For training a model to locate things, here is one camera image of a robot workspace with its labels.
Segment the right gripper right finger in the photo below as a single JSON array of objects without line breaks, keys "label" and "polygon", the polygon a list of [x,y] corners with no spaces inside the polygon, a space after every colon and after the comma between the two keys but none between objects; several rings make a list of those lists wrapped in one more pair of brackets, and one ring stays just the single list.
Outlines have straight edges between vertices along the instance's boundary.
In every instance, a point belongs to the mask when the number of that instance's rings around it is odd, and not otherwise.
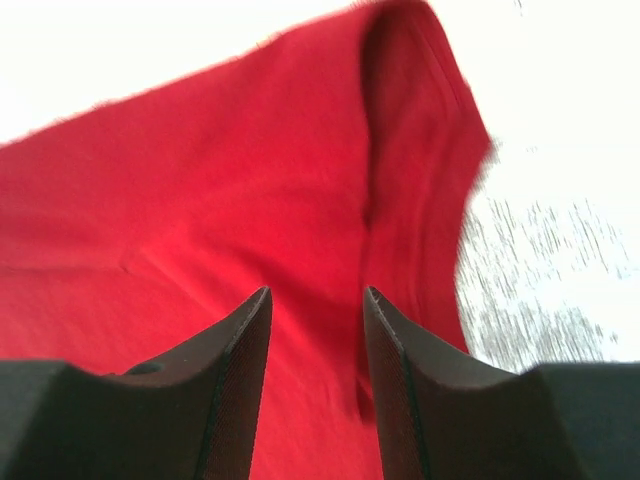
[{"label": "right gripper right finger", "polygon": [[386,478],[638,478],[637,363],[514,374],[425,330],[375,288],[363,307]]}]

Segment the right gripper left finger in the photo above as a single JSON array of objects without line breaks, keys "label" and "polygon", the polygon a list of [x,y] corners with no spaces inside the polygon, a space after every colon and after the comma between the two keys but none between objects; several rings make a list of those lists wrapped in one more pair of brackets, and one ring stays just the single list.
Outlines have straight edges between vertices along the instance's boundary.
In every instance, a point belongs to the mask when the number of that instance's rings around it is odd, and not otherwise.
[{"label": "right gripper left finger", "polygon": [[223,320],[124,374],[1,365],[5,479],[245,479],[272,319],[261,288]]}]

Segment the dark red t shirt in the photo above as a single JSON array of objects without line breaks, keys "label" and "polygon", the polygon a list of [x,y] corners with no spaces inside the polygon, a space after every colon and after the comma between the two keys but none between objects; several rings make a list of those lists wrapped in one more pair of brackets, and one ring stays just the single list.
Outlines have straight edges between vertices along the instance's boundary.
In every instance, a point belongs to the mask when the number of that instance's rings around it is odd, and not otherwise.
[{"label": "dark red t shirt", "polygon": [[1,151],[1,354],[130,367],[267,286],[251,475],[378,479],[362,298],[465,344],[454,272],[489,136],[422,1],[302,25]]}]

